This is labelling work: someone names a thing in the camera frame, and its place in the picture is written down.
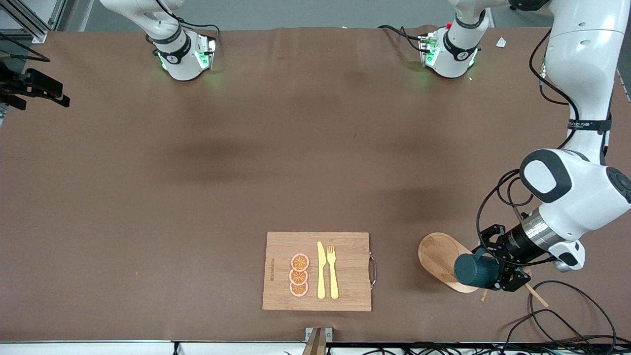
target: black cable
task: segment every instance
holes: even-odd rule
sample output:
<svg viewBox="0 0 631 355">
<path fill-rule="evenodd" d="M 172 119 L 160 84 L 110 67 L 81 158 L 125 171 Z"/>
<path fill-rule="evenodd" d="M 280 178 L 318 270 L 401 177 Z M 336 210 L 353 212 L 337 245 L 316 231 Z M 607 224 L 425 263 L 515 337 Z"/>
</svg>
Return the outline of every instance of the black cable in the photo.
<svg viewBox="0 0 631 355">
<path fill-rule="evenodd" d="M 534 60 L 534 56 L 535 54 L 539 51 L 539 48 L 541 48 L 541 45 L 543 44 L 543 42 L 546 41 L 546 39 L 548 39 L 548 37 L 550 36 L 550 32 L 552 32 L 552 28 L 549 29 L 546 32 L 546 35 L 543 36 L 543 38 L 541 39 L 541 41 L 539 41 L 539 44 L 537 44 L 537 46 L 534 48 L 533 52 L 530 54 L 530 60 L 528 61 L 528 68 L 530 68 L 530 72 L 532 72 L 532 74 L 534 76 L 537 77 L 537 79 L 539 79 L 539 81 L 542 81 L 545 85 L 547 85 L 549 88 L 551 88 L 552 90 L 554 90 L 554 92 L 556 92 L 557 94 L 561 95 L 565 100 L 567 100 L 568 104 L 570 106 L 572 106 L 572 110 L 574 111 L 574 119 L 575 120 L 580 120 L 579 117 L 579 109 L 578 107 L 576 107 L 576 104 L 574 103 L 574 101 L 564 92 L 562 92 L 561 90 L 559 90 L 557 87 L 555 87 L 554 85 L 552 85 L 548 80 L 546 80 L 545 78 L 542 78 L 541 75 L 534 69 L 533 66 L 533 60 Z M 562 149 L 567 142 L 570 141 L 570 139 L 572 138 L 572 136 L 574 136 L 574 130 L 570 131 L 570 134 L 567 136 L 567 138 L 563 141 L 563 143 L 561 143 L 561 145 L 559 145 L 557 147 L 557 149 Z"/>
<path fill-rule="evenodd" d="M 405 32 L 405 28 L 403 28 L 403 26 L 401 26 L 401 32 L 403 32 L 403 35 L 405 36 L 405 39 L 408 40 L 408 43 L 412 46 L 412 48 L 416 49 L 417 51 L 419 51 L 421 53 L 429 53 L 430 52 L 428 49 L 422 49 L 422 48 L 419 48 L 419 47 L 415 46 L 414 43 L 412 43 L 412 40 L 410 39 L 410 36 Z"/>
<path fill-rule="evenodd" d="M 556 100 L 553 100 L 553 99 L 549 98 L 549 97 L 546 95 L 546 93 L 544 93 L 544 92 L 543 92 L 543 84 L 540 84 L 540 85 L 539 85 L 539 93 L 541 94 L 541 96 L 543 96 L 543 98 L 544 98 L 544 99 L 546 99 L 546 101 L 549 101 L 549 102 L 551 102 L 551 103 L 553 103 L 553 104 L 557 104 L 557 105 L 565 105 L 565 106 L 568 106 L 568 105 L 569 105 L 567 102 L 556 101 Z"/>
<path fill-rule="evenodd" d="M 522 207 L 522 206 L 526 206 L 528 203 L 530 203 L 533 198 L 534 195 L 531 193 L 530 196 L 528 197 L 528 199 L 524 202 L 520 202 L 520 203 L 514 203 L 513 199 L 512 199 L 512 195 L 511 195 L 511 188 L 512 185 L 517 182 L 517 181 L 521 181 L 521 177 L 514 177 L 513 180 L 510 180 L 508 187 L 506 188 L 506 197 L 508 200 L 506 200 L 503 196 L 502 196 L 502 190 L 497 189 L 497 196 L 500 198 L 500 200 L 502 202 L 504 202 L 506 205 L 511 206 L 511 207 Z"/>
<path fill-rule="evenodd" d="M 491 198 L 491 196 L 493 196 L 493 194 L 495 194 L 496 192 L 499 191 L 499 189 L 507 182 L 509 181 L 511 178 L 513 178 L 515 175 L 519 174 L 519 169 L 513 169 L 507 173 L 505 173 L 499 180 L 499 182 L 497 183 L 497 185 L 495 185 L 495 187 L 491 190 L 491 192 L 488 193 L 488 195 L 486 197 L 484 197 L 484 200 L 482 201 L 482 204 L 480 205 L 480 208 L 478 209 L 478 214 L 476 216 L 476 232 L 478 233 L 478 238 L 480 239 L 480 246 L 482 246 L 482 248 L 485 249 L 485 251 L 491 255 L 492 257 L 494 257 L 495 259 L 497 259 L 500 262 L 504 262 L 510 265 L 515 265 L 515 266 L 535 266 L 535 265 L 541 265 L 547 262 L 552 262 L 554 260 L 556 260 L 556 258 L 554 257 L 550 257 L 544 260 L 540 260 L 538 262 L 531 262 L 531 263 L 514 263 L 514 262 L 510 262 L 508 260 L 504 260 L 499 258 L 497 255 L 495 255 L 494 253 L 492 253 L 487 245 L 485 244 L 484 240 L 482 239 L 482 233 L 480 231 L 480 216 L 482 215 L 482 211 L 484 210 L 484 206 L 487 204 L 487 202 L 489 201 L 489 199 Z"/>
<path fill-rule="evenodd" d="M 536 284 L 533 289 L 537 290 L 537 288 L 539 288 L 541 285 L 544 284 L 560 284 L 566 287 L 569 287 L 571 289 L 573 289 L 574 291 L 578 292 L 581 296 L 587 298 L 590 302 L 592 302 L 593 305 L 596 306 L 596 308 L 598 308 L 598 310 L 600 311 L 600 313 L 603 314 L 604 318 L 607 320 L 607 323 L 609 323 L 609 326 L 611 327 L 611 347 L 609 348 L 609 350 L 605 353 L 605 355 L 610 355 L 613 350 L 616 347 L 616 342 L 618 340 L 618 337 L 616 336 L 616 327 L 613 325 L 613 322 L 611 321 L 611 318 L 609 317 L 609 315 L 607 315 L 607 312 L 604 311 L 604 309 L 600 306 L 600 304 L 598 304 L 598 302 L 596 302 L 592 297 L 590 297 L 588 294 L 586 294 L 583 290 L 579 289 L 576 286 L 570 285 L 566 282 L 563 281 L 557 281 L 557 280 L 548 280 L 548 281 L 542 281 L 538 284 Z M 550 334 L 541 326 L 541 323 L 539 322 L 539 320 L 537 319 L 536 315 L 534 314 L 533 310 L 534 310 L 534 305 L 533 305 L 533 297 L 532 295 L 529 295 L 528 297 L 529 300 L 529 307 L 530 307 L 530 312 L 533 315 L 533 320 L 534 322 L 537 324 L 537 327 L 539 328 L 539 330 L 544 333 L 550 340 L 552 340 L 555 344 L 559 345 L 559 346 L 563 346 L 560 342 L 557 342 L 554 338 L 552 338 L 550 336 Z M 573 333 L 577 334 L 577 336 L 579 338 L 581 338 L 582 341 L 585 341 L 587 344 L 591 345 L 582 335 L 580 335 L 574 328 L 572 328 L 560 315 L 558 315 L 556 312 L 552 311 L 552 310 L 541 310 L 541 311 L 549 311 L 551 313 L 553 313 L 557 318 L 559 318 L 561 321 L 563 321 L 568 328 L 570 328 Z"/>
<path fill-rule="evenodd" d="M 196 25 L 194 23 L 190 23 L 190 22 L 186 22 L 183 18 L 176 16 L 175 14 L 173 14 L 169 9 L 167 9 L 160 0 L 156 0 L 156 3 L 160 6 L 160 8 L 166 12 L 169 16 L 171 16 L 173 19 L 177 20 L 179 23 L 183 24 L 183 25 L 189 25 L 191 27 L 213 27 L 216 29 L 217 31 L 217 39 L 219 40 L 219 27 L 217 27 L 216 25 L 213 25 L 211 23 L 207 24 L 207 25 Z"/>
<path fill-rule="evenodd" d="M 396 34 L 398 34 L 399 36 L 405 37 L 405 39 L 408 40 L 408 43 L 412 46 L 412 48 L 416 49 L 419 52 L 422 52 L 422 53 L 429 53 L 430 52 L 427 49 L 422 49 L 422 48 L 419 48 L 419 47 L 415 46 L 414 43 L 412 43 L 412 40 L 418 40 L 418 36 L 414 37 L 414 36 L 408 35 L 408 33 L 405 32 L 405 28 L 403 28 L 403 26 L 401 26 L 401 29 L 399 29 L 399 30 L 397 30 L 396 28 L 394 28 L 394 27 L 392 27 L 390 25 L 381 25 L 381 26 L 379 26 L 377 28 L 384 28 L 386 30 L 392 30 Z"/>
<path fill-rule="evenodd" d="M 20 46 L 23 49 L 26 49 L 28 52 L 33 53 L 34 55 L 36 55 L 37 57 L 31 57 L 31 56 L 22 56 L 21 54 L 11 54 L 9 53 L 9 55 L 11 56 L 11 58 L 17 58 L 17 59 L 30 59 L 32 61 L 40 61 L 40 62 L 45 62 L 45 63 L 49 63 L 50 62 L 50 58 L 48 58 L 47 56 L 37 52 L 35 49 L 31 49 L 25 45 L 23 45 L 22 43 L 19 43 L 18 41 L 11 39 L 7 36 L 5 36 L 3 33 L 0 33 L 0 37 Z"/>
<path fill-rule="evenodd" d="M 19 59 L 19 60 L 21 60 L 21 61 L 23 61 L 23 62 L 26 62 L 26 61 L 27 61 L 27 60 L 26 60 L 26 59 L 24 59 L 24 58 L 15 58 L 15 57 L 13 57 L 13 54 L 12 54 L 12 53 L 7 52 L 7 51 L 5 51 L 4 49 L 0 49 L 0 52 L 2 52 L 2 53 L 6 53 L 6 54 L 9 54 L 9 58 L 10 58 L 10 59 Z"/>
<path fill-rule="evenodd" d="M 149 37 L 148 34 L 144 35 L 144 40 L 147 41 L 147 43 L 149 44 L 153 44 L 153 41 L 151 40 L 151 37 Z M 158 56 L 158 49 L 154 49 L 153 52 L 151 52 L 151 54 L 153 54 L 154 56 Z"/>
<path fill-rule="evenodd" d="M 609 101 L 609 112 L 607 112 L 607 121 L 611 121 L 611 120 L 613 120 L 613 116 L 611 115 L 611 101 Z M 603 134 L 603 144 L 602 144 L 603 157 L 607 156 L 607 151 L 609 150 L 609 146 L 605 145 L 606 141 L 607 141 L 607 132 Z"/>
<path fill-rule="evenodd" d="M 447 352 L 449 354 L 451 354 L 451 352 L 449 352 L 449 349 L 451 349 L 451 350 L 455 351 L 458 355 L 463 355 L 462 352 L 460 350 L 456 349 L 455 347 L 452 347 L 452 346 L 447 345 L 447 344 L 443 344 L 443 346 L 447 349 Z"/>
<path fill-rule="evenodd" d="M 408 35 L 407 33 L 404 33 L 404 32 L 402 32 L 402 31 L 400 31 L 400 30 L 397 30 L 396 28 L 394 28 L 394 27 L 392 27 L 392 26 L 390 26 L 390 25 L 381 25 L 381 26 L 379 26 L 379 27 L 377 27 L 377 28 L 385 28 L 385 29 L 387 29 L 387 30 L 390 30 L 390 31 L 395 32 L 395 33 L 396 33 L 396 34 L 398 34 L 399 36 L 402 36 L 402 37 L 407 37 L 407 38 L 409 38 L 409 39 L 413 39 L 413 40 L 418 40 L 418 37 L 410 36 L 410 35 Z"/>
<path fill-rule="evenodd" d="M 578 292 L 581 296 L 587 298 L 593 305 L 595 305 L 597 307 L 597 309 L 601 312 L 601 314 L 605 317 L 605 319 L 607 320 L 607 322 L 609 323 L 610 327 L 611 327 L 611 335 L 581 335 L 567 320 L 565 320 L 561 315 L 559 315 L 557 312 L 550 310 L 550 309 L 542 309 L 542 310 L 534 310 L 534 304 L 533 304 L 533 296 L 531 294 L 528 295 L 528 305 L 529 305 L 529 314 L 526 315 L 525 317 L 521 318 L 517 323 L 515 323 L 515 325 L 513 325 L 511 327 L 511 329 L 509 330 L 509 334 L 508 337 L 506 338 L 506 341 L 504 342 L 504 346 L 499 349 L 501 354 L 504 354 L 505 351 L 509 348 L 509 347 L 515 347 L 515 345 L 510 344 L 510 338 L 512 337 L 513 332 L 515 331 L 515 329 L 517 329 L 517 327 L 519 327 L 522 323 L 524 323 L 526 320 L 532 318 L 535 323 L 537 324 L 537 327 L 539 328 L 539 330 L 544 333 L 550 340 L 551 342 L 547 342 L 547 343 L 539 343 L 539 344 L 531 344 L 530 346 L 527 346 L 523 349 L 529 349 L 532 351 L 538 351 L 539 353 L 546 353 L 546 354 L 550 354 L 550 355 L 558 355 L 558 353 L 554 353 L 551 350 L 556 350 L 556 349 L 563 349 L 566 351 L 570 351 L 576 354 L 581 354 L 581 355 L 585 355 L 585 354 L 591 354 L 591 355 L 613 355 L 613 354 L 621 354 L 621 353 L 625 353 L 628 352 L 628 349 L 626 350 L 621 350 L 621 351 L 614 351 L 616 344 L 618 342 L 618 340 L 621 340 L 623 342 L 626 342 L 628 344 L 631 344 L 631 341 L 618 337 L 616 334 L 616 329 L 615 326 L 613 325 L 613 322 L 611 321 L 611 318 L 607 315 L 607 313 L 604 311 L 604 309 L 592 298 L 590 297 L 588 294 L 586 294 L 584 291 L 580 290 L 578 287 L 570 285 L 566 282 L 562 282 L 562 281 L 557 281 L 557 280 L 548 280 L 548 281 L 543 281 L 540 282 L 538 284 L 536 284 L 533 289 L 537 289 L 540 286 L 544 285 L 544 284 L 560 284 L 566 287 L 569 287 L 571 289 L 573 289 L 574 291 Z M 574 333 L 576 335 L 575 338 L 573 339 L 569 339 L 569 340 L 555 340 L 541 325 L 541 323 L 539 322 L 537 315 L 541 314 L 541 313 L 551 313 L 552 315 L 554 315 L 557 319 L 559 319 L 561 322 L 563 322 L 563 324 L 572 331 L 572 333 Z M 611 346 L 609 347 L 609 349 L 607 351 L 602 351 L 600 349 L 598 349 L 597 347 L 594 346 L 594 344 L 591 344 L 589 342 L 589 340 L 593 340 L 593 339 L 611 339 Z M 576 342 L 584 342 L 585 344 L 575 344 Z"/>
<path fill-rule="evenodd" d="M 430 352 L 432 352 L 432 351 L 433 351 L 433 349 L 432 349 L 432 348 L 425 348 L 425 349 L 421 350 L 421 351 L 418 353 L 418 355 L 427 355 L 427 354 L 429 354 L 429 353 L 430 353 Z"/>
<path fill-rule="evenodd" d="M 390 351 L 390 350 L 385 350 L 385 349 L 383 349 L 383 348 L 379 348 L 379 349 L 377 349 L 377 350 L 372 350 L 372 351 L 369 351 L 369 352 L 365 352 L 365 353 L 363 353 L 362 355 L 375 354 L 375 353 L 377 353 L 377 352 L 380 352 L 380 353 L 381 353 L 381 354 L 383 354 L 383 355 L 385 355 L 385 354 L 396 355 L 396 354 L 395 354 L 395 353 L 393 353 L 392 351 Z"/>
<path fill-rule="evenodd" d="M 407 347 L 403 349 L 403 351 L 404 351 L 403 355 L 420 355 L 417 352 L 414 352 L 411 347 Z"/>
</svg>

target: knife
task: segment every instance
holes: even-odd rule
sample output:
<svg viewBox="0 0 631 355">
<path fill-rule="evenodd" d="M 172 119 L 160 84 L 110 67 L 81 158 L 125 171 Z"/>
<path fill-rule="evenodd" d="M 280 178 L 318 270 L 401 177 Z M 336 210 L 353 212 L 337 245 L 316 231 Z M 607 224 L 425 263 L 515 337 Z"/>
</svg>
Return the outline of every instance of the knife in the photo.
<svg viewBox="0 0 631 355">
<path fill-rule="evenodd" d="M 324 266 L 326 265 L 326 254 L 322 242 L 317 242 L 317 297 L 324 299 Z"/>
</svg>

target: wooden block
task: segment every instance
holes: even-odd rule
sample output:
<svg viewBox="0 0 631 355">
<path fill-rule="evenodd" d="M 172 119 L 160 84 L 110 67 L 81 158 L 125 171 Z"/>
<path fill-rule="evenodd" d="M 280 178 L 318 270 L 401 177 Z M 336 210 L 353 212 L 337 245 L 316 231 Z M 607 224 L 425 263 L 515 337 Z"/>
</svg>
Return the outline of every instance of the wooden block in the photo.
<svg viewBox="0 0 631 355">
<path fill-rule="evenodd" d="M 460 254 L 471 254 L 471 252 L 444 233 L 428 234 L 418 245 L 418 260 L 425 270 L 454 291 L 470 293 L 478 288 L 463 285 L 454 276 L 454 264 Z"/>
<path fill-rule="evenodd" d="M 317 242 L 335 246 L 335 271 L 338 277 L 339 298 L 331 298 L 330 270 L 324 267 L 326 297 L 317 298 L 318 253 Z M 289 291 L 290 261 L 297 253 L 309 257 L 307 273 L 309 290 L 302 297 Z M 370 311 L 368 233 L 357 232 L 268 232 L 263 285 L 264 310 L 293 311 Z"/>
</svg>

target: green led light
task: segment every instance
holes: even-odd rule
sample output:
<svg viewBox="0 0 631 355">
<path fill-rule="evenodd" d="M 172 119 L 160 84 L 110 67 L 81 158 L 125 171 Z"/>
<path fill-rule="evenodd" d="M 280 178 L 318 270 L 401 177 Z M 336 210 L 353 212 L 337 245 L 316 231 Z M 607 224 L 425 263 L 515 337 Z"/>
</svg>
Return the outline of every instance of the green led light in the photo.
<svg viewBox="0 0 631 355">
<path fill-rule="evenodd" d="M 208 56 L 205 55 L 204 53 L 198 53 L 195 52 L 195 55 L 198 59 L 199 62 L 199 66 L 202 67 L 202 69 L 206 69 L 208 68 L 209 64 L 208 64 Z"/>
<path fill-rule="evenodd" d="M 425 61 L 427 65 L 433 66 L 436 63 L 436 58 L 439 55 L 438 47 L 436 47 L 433 51 L 427 54 L 427 60 Z"/>
<path fill-rule="evenodd" d="M 473 54 L 471 55 L 471 60 L 469 61 L 469 66 L 473 65 L 473 61 L 475 60 L 475 55 L 478 53 L 478 50 L 476 49 Z"/>
<path fill-rule="evenodd" d="M 162 62 L 162 68 L 167 70 L 167 65 L 164 63 L 164 59 L 162 59 L 162 55 L 158 53 L 158 58 L 160 58 L 160 62 Z"/>
</svg>

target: brown table cover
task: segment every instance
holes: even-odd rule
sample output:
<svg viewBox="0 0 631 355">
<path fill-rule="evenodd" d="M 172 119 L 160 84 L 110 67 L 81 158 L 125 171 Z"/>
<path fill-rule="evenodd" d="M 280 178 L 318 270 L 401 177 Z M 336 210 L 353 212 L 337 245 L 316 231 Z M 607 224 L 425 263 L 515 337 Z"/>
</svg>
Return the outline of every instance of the brown table cover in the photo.
<svg viewBox="0 0 631 355">
<path fill-rule="evenodd" d="M 545 31 L 489 30 L 455 80 L 383 30 L 225 32 L 216 71 L 190 82 L 160 68 L 143 33 L 51 33 L 36 48 L 52 62 L 33 65 L 71 107 L 29 99 L 0 129 L 0 339 L 294 340 L 327 326 L 346 341 L 504 340 L 525 288 L 482 303 L 424 271 L 416 249 L 435 231 L 474 247 L 499 176 L 563 140 L 568 109 L 528 70 Z M 620 85 L 611 111 L 608 163 L 629 174 Z M 516 218 L 493 200 L 492 223 Z M 584 236 L 584 270 L 543 265 L 534 282 L 579 286 L 629 336 L 629 230 L 631 214 Z M 262 310 L 268 231 L 369 232 L 373 311 Z M 540 291 L 581 332 L 609 332 L 580 296 Z M 532 322 L 513 339 L 546 340 Z"/>
</svg>

